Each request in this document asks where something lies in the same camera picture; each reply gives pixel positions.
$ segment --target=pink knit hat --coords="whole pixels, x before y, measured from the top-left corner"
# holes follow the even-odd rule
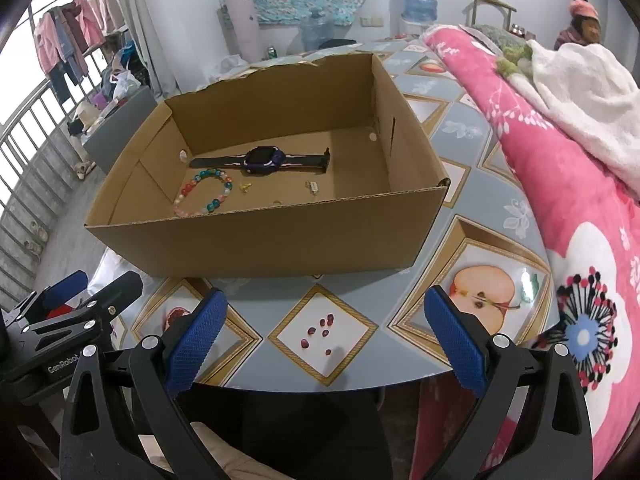
[[[571,16],[584,16],[585,18],[598,19],[598,11],[589,2],[574,0],[569,4]]]

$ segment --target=beaded bracelet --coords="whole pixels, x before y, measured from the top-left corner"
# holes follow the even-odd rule
[[[214,198],[207,204],[206,207],[195,213],[187,213],[186,211],[180,209],[180,202],[184,200],[184,197],[186,197],[198,185],[200,181],[207,178],[208,176],[215,176],[216,178],[219,178],[222,182],[224,182],[225,192],[222,195],[219,195],[218,198]],[[193,177],[193,180],[188,181],[187,184],[184,185],[182,190],[180,190],[180,195],[178,195],[178,197],[174,201],[174,213],[178,216],[197,216],[200,214],[211,213],[215,209],[220,207],[220,204],[222,204],[226,200],[226,197],[229,196],[232,189],[233,184],[231,183],[231,177],[228,176],[228,174],[226,174],[224,171],[202,170],[200,173],[197,173]]]

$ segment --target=silver screw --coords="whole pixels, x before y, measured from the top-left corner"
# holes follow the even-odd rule
[[[142,340],[142,348],[145,348],[147,350],[151,350],[152,348],[155,348],[156,346],[158,346],[158,341],[159,341],[159,339],[154,335],[150,335],[149,337],[145,337]]]
[[[569,353],[569,349],[562,343],[558,343],[556,346],[554,346],[554,350],[556,351],[556,354],[561,356],[565,356]]]
[[[84,357],[91,357],[93,354],[95,354],[96,350],[97,348],[95,347],[95,345],[87,345],[82,349],[82,355]]]
[[[509,338],[502,334],[494,335],[494,344],[500,348],[507,348],[509,346]]]

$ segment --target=white blanket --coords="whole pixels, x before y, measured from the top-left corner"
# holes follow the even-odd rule
[[[522,75],[509,82],[640,196],[640,90],[629,71],[599,44],[529,44],[536,88]]]

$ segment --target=child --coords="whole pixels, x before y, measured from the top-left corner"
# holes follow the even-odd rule
[[[583,46],[600,43],[600,21],[595,7],[589,2],[574,0],[569,4],[569,13],[572,16],[571,27],[560,33],[554,50],[558,50],[565,43],[577,43]]]

